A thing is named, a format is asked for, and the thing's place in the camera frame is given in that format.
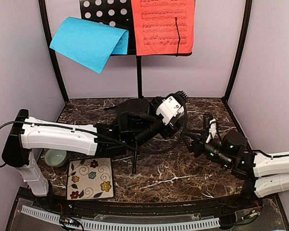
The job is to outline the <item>red sheet music page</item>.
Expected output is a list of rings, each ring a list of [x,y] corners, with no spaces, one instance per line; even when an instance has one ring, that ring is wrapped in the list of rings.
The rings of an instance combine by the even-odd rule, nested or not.
[[[132,0],[138,56],[188,55],[194,45],[194,0]]]

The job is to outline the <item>black perforated music stand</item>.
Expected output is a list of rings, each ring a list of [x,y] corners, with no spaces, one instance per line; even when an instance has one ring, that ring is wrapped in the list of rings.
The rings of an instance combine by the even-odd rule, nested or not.
[[[143,97],[143,83],[142,83],[142,57],[136,54],[135,33],[133,24],[133,14],[131,7],[131,0],[82,0],[80,2],[80,13],[82,19],[97,22],[109,26],[115,26],[120,29],[129,31],[128,54],[135,55],[137,68],[137,98]],[[180,129],[179,138],[169,148],[159,150],[158,154],[167,153],[176,148],[184,139],[187,129]]]

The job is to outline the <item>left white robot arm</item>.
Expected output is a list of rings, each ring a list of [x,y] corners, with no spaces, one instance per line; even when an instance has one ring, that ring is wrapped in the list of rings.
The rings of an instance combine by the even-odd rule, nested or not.
[[[32,193],[48,210],[58,206],[51,194],[51,182],[39,169],[34,149],[52,149],[86,156],[113,158],[140,147],[156,135],[171,137],[186,128],[186,101],[177,94],[167,97],[129,99],[116,106],[117,116],[111,124],[71,125],[34,118],[22,109],[14,121],[5,143],[2,159],[20,173]]]

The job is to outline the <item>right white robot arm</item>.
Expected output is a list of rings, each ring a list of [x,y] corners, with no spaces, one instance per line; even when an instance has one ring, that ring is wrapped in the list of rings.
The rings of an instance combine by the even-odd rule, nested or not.
[[[245,182],[242,194],[236,199],[239,208],[248,208],[255,196],[263,198],[289,190],[289,152],[266,154],[249,150],[247,138],[235,130],[228,132],[220,144],[213,140],[211,132],[187,133],[186,137],[191,139],[186,144],[189,152],[204,155]]]

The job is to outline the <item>blue sheet music page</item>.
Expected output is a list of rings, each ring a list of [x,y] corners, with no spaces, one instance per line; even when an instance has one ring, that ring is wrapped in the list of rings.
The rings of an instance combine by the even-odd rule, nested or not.
[[[100,74],[110,55],[126,55],[129,31],[69,17],[55,33],[50,48]]]

